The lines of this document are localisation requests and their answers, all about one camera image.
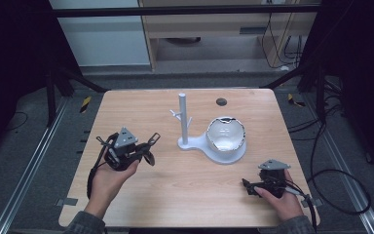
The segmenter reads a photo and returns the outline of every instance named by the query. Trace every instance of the small dark object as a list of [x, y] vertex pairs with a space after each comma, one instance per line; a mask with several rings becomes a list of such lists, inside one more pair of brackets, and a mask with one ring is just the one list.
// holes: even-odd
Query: small dark object
[[215, 101], [218, 105], [220, 106], [224, 106], [227, 104], [227, 99], [221, 97], [221, 98], [218, 98], [216, 101]]

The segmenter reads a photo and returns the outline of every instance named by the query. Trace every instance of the gray floor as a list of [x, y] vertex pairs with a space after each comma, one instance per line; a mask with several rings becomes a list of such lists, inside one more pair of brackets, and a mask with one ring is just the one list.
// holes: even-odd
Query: gray floor
[[[174, 44], [163, 40], [158, 53], [158, 66], [154, 72], [126, 71], [106, 76], [93, 74], [88, 78], [109, 89], [255, 88], [276, 80], [284, 72], [279, 68], [269, 67], [255, 38], [202, 38], [197, 44]], [[12, 232], [43, 233], [42, 230], [62, 230], [57, 223], [61, 207], [55, 203], [57, 199], [65, 198], [68, 193], [88, 131], [102, 100], [102, 94], [80, 84], [73, 84], [76, 88], [73, 97], [57, 98], [58, 104], [66, 103], [63, 118], [17, 215], [12, 220]], [[297, 79], [287, 82], [275, 91], [288, 127], [316, 118], [309, 106], [301, 107], [287, 101], [288, 94], [294, 94], [296, 100], [306, 103], [315, 96], [314, 92], [299, 95], [294, 89], [295, 84]], [[89, 108], [86, 113], [79, 113], [82, 101], [87, 96], [92, 97]], [[338, 104], [338, 100], [330, 99], [328, 104], [327, 108]], [[0, 140], [0, 214], [11, 199], [46, 129], [45, 90], [23, 97], [19, 101], [18, 112], [8, 127], [14, 129], [7, 131]], [[342, 156], [349, 170], [365, 184], [372, 197], [374, 213], [374, 165], [366, 163], [365, 152], [349, 120], [343, 116], [343, 109], [327, 117], [326, 130], [318, 141], [314, 171], [337, 168], [332, 156], [335, 150], [329, 147], [329, 140], [332, 139], [337, 145], [337, 153]], [[310, 177], [309, 162], [314, 141], [300, 139], [315, 137], [317, 131], [318, 125], [314, 125], [300, 133], [291, 134], [306, 177]], [[330, 201], [345, 209], [354, 208], [353, 196], [347, 192], [344, 179], [340, 175], [322, 175], [318, 177], [317, 183], [320, 191]], [[314, 197], [318, 196], [312, 186], [311, 191]], [[326, 203], [318, 208], [318, 213], [321, 218], [318, 233], [372, 233], [363, 225], [366, 215], [343, 214]], [[126, 231], [125, 228], [111, 230]], [[270, 233], [272, 230], [262, 229], [262, 232]]]

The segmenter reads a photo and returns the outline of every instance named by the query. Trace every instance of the vertical white pole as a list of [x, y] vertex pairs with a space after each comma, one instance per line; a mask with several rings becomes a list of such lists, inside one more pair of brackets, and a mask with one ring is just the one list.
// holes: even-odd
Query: vertical white pole
[[178, 100], [180, 103], [181, 133], [183, 144], [188, 144], [186, 95], [182, 93], [179, 94]]

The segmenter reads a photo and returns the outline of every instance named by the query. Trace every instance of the person's right hand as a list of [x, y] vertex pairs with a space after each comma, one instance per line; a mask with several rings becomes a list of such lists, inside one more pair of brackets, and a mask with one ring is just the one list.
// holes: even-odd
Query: person's right hand
[[[287, 180], [293, 181], [287, 170], [284, 170], [284, 175]], [[275, 208], [281, 221], [287, 221], [296, 216], [303, 215], [300, 202], [294, 194], [284, 192], [281, 198], [277, 198], [266, 189], [259, 187], [255, 187], [254, 189]]]

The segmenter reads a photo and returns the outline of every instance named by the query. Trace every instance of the white cabinet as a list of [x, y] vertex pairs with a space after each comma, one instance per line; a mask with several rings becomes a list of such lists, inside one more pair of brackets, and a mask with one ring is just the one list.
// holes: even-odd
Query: white cabinet
[[[138, 7], [136, 0], [51, 0], [54, 9]], [[59, 18], [80, 66], [149, 65], [140, 17]]]

